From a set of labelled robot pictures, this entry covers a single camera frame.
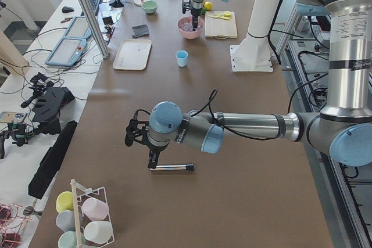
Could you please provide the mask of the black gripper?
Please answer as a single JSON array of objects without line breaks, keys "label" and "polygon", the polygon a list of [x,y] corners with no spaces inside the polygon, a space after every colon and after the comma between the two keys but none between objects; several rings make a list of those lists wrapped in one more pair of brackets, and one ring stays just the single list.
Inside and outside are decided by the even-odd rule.
[{"label": "black gripper", "polygon": [[198,28],[198,17],[201,15],[201,9],[191,9],[191,15],[192,15],[192,30],[196,31]]},{"label": "black gripper", "polygon": [[148,162],[148,168],[156,168],[158,165],[159,155],[162,151],[164,151],[167,146],[155,146],[155,145],[149,145],[149,162]]}]

